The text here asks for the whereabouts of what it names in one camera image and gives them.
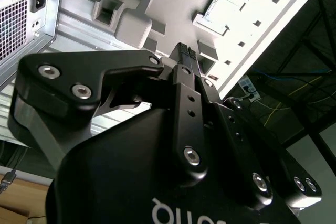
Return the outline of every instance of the power socket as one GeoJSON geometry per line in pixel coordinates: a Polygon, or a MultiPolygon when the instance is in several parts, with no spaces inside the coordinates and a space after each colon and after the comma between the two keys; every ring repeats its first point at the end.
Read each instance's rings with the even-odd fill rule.
{"type": "Polygon", "coordinates": [[[251,94],[253,92],[254,97],[249,98],[250,102],[255,102],[261,99],[260,94],[256,90],[256,87],[254,87],[253,83],[251,82],[250,78],[248,76],[243,76],[239,81],[238,81],[239,86],[242,88],[245,94],[251,94]]]}

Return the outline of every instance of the ceiling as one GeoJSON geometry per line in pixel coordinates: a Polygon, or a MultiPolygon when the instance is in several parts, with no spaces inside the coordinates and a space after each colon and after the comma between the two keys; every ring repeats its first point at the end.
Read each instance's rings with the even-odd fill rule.
{"type": "MultiPolygon", "coordinates": [[[[336,6],[334,4],[336,3],[336,0],[323,0],[323,2],[327,10],[331,31],[334,34],[334,38],[336,38],[336,6]]],[[[278,80],[275,80],[265,76],[264,74],[260,74],[260,72],[276,73],[283,61],[295,48],[297,48],[296,53],[292,54],[293,57],[283,68],[282,73],[317,74],[328,72],[329,68],[303,44],[304,40],[309,40],[312,45],[314,45],[326,56],[327,59],[332,62],[332,64],[335,65],[335,56],[332,53],[323,18],[319,17],[311,32],[309,34],[305,34],[305,31],[309,27],[310,23],[318,17],[319,13],[320,6],[318,0],[308,0],[303,8],[295,15],[284,30],[248,70],[247,74],[251,77],[253,82],[260,81],[260,78],[262,78],[262,81],[266,82],[271,87],[288,95],[294,90],[305,85],[303,81],[310,82],[314,80],[317,76],[297,77],[303,80],[300,81],[291,80],[290,76],[282,77],[283,79],[281,77],[276,77],[278,80]]],[[[333,94],[336,90],[336,76],[332,73],[327,77],[314,81],[312,84],[317,85],[328,94],[333,94]]],[[[326,93],[319,89],[315,89],[312,86],[307,86],[291,95],[291,98],[302,104],[306,104],[307,102],[319,101],[328,97],[326,93]]],[[[236,86],[232,89],[228,96],[241,97],[242,95],[244,94],[241,91],[241,88],[236,86]]],[[[275,108],[279,104],[278,100],[267,96],[262,92],[260,95],[262,97],[260,102],[271,108],[275,108]]],[[[249,106],[252,113],[259,118],[262,123],[267,121],[270,113],[273,111],[258,102],[250,104],[250,102],[246,100],[243,101],[243,103],[245,103],[246,106],[249,106]]],[[[308,105],[305,113],[307,113],[311,122],[315,122],[334,106],[336,106],[335,100],[328,98],[321,102],[308,105]]],[[[266,127],[276,133],[280,142],[285,142],[303,128],[291,109],[278,110],[271,116],[266,127]]]]}

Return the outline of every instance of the white panel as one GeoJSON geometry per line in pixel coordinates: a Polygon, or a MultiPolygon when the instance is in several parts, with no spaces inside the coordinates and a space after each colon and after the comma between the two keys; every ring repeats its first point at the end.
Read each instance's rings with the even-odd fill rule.
{"type": "Polygon", "coordinates": [[[94,2],[90,0],[61,0],[61,8],[87,20],[92,20],[94,5],[94,2]]]}
{"type": "Polygon", "coordinates": [[[105,129],[109,129],[109,128],[111,128],[111,127],[116,126],[117,124],[119,124],[119,122],[116,121],[116,120],[104,118],[102,116],[98,116],[96,118],[93,118],[92,122],[95,125],[99,125],[99,126],[101,126],[102,128],[105,128],[105,129]]]}
{"type": "Polygon", "coordinates": [[[127,112],[130,112],[134,115],[140,114],[146,110],[149,110],[150,106],[146,103],[141,103],[138,107],[136,107],[135,109],[131,109],[131,110],[125,110],[127,112]]]}
{"type": "Polygon", "coordinates": [[[62,52],[88,52],[94,51],[92,48],[84,46],[81,43],[75,42],[71,39],[65,38],[61,35],[57,35],[57,39],[50,46],[58,51],[62,52]]]}
{"type": "Polygon", "coordinates": [[[115,111],[105,114],[104,116],[114,119],[119,122],[123,122],[123,121],[128,120],[129,118],[132,118],[134,114],[127,112],[125,110],[115,110],[115,111]]]}

